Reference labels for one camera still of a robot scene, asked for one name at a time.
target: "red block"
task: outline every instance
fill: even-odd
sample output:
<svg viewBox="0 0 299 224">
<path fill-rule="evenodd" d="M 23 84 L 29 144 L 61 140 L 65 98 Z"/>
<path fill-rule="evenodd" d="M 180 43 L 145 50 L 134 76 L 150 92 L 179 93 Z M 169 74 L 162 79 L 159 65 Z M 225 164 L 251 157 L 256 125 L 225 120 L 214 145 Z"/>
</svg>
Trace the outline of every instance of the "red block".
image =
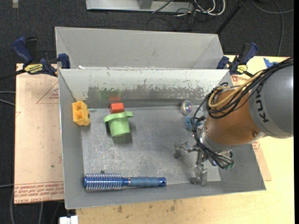
<svg viewBox="0 0 299 224">
<path fill-rule="evenodd" d="M 125 111 L 125 107 L 123 106 L 123 103 L 114 103 L 110 104 L 110 113 L 121 113 Z"/>
</svg>

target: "gray bin floor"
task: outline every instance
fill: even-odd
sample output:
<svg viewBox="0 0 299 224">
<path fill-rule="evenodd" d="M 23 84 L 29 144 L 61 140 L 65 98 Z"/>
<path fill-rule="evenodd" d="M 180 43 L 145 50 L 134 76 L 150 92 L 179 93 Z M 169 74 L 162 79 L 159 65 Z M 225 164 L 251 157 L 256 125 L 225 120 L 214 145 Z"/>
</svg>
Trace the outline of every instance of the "gray bin floor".
<svg viewBox="0 0 299 224">
<path fill-rule="evenodd" d="M 127 108 L 131 134 L 112 138 L 103 118 L 109 109 L 90 109 L 89 126 L 81 127 L 84 172 L 120 173 L 124 177 L 166 177 L 167 184 L 189 183 L 196 153 L 174 158 L 175 144 L 195 143 L 178 106 Z"/>
</svg>

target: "green plastic object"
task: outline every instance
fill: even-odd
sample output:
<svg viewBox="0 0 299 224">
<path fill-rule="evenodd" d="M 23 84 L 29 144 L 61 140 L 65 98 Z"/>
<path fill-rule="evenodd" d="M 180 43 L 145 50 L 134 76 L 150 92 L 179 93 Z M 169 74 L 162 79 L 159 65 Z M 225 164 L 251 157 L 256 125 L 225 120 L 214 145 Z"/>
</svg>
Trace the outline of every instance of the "green plastic object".
<svg viewBox="0 0 299 224">
<path fill-rule="evenodd" d="M 109 114 L 104 117 L 104 122 L 108 122 L 109 129 L 112 137 L 121 136 L 131 133 L 128 118 L 133 117 L 131 111 L 121 113 Z"/>
</svg>

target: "yellow clamp label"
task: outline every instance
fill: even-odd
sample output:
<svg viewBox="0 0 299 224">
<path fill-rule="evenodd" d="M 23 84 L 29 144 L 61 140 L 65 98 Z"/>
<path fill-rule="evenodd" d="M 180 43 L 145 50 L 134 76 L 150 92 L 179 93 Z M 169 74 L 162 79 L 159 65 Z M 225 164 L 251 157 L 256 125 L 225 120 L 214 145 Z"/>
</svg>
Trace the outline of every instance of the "yellow clamp label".
<svg viewBox="0 0 299 224">
<path fill-rule="evenodd" d="M 240 72 L 240 73 L 243 73 L 246 70 L 247 70 L 246 65 L 238 65 L 238 67 L 237 67 L 237 71 Z"/>
<path fill-rule="evenodd" d="M 26 66 L 24 68 L 25 71 L 30 72 L 31 74 L 36 73 L 38 71 L 42 71 L 43 70 L 43 64 L 41 63 L 33 63 L 33 64 L 29 64 L 28 66 Z"/>
</svg>

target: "yellow plastic block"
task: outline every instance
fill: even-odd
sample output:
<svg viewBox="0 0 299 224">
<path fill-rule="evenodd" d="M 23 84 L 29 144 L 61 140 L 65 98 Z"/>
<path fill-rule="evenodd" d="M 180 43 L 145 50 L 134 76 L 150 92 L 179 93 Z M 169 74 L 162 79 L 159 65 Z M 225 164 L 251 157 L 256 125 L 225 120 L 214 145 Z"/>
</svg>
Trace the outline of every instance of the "yellow plastic block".
<svg viewBox="0 0 299 224">
<path fill-rule="evenodd" d="M 82 100 L 73 103 L 73 119 L 77 125 L 89 125 L 90 119 L 88 115 L 87 105 Z"/>
</svg>

